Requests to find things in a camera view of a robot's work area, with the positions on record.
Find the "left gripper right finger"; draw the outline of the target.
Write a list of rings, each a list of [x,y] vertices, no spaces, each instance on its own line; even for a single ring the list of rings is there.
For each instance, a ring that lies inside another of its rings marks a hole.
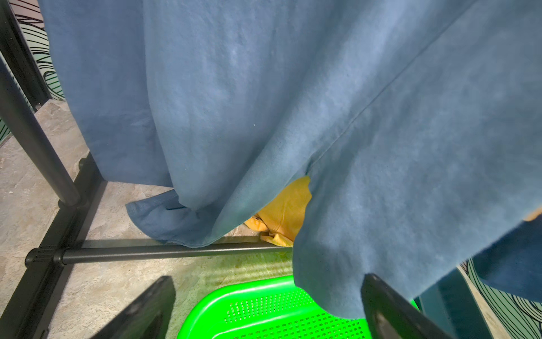
[[[364,276],[361,299],[372,338],[450,337],[375,274]]]

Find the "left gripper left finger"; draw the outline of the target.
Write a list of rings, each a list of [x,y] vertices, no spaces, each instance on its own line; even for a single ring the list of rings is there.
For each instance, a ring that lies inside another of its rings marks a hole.
[[[158,278],[94,338],[165,338],[176,291],[170,276]]]

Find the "light blue t-shirt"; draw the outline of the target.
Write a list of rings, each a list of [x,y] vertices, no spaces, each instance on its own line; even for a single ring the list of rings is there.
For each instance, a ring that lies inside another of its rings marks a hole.
[[[541,205],[540,1],[41,1],[102,176],[155,240],[207,246],[294,180],[295,283],[365,315],[411,299]]]

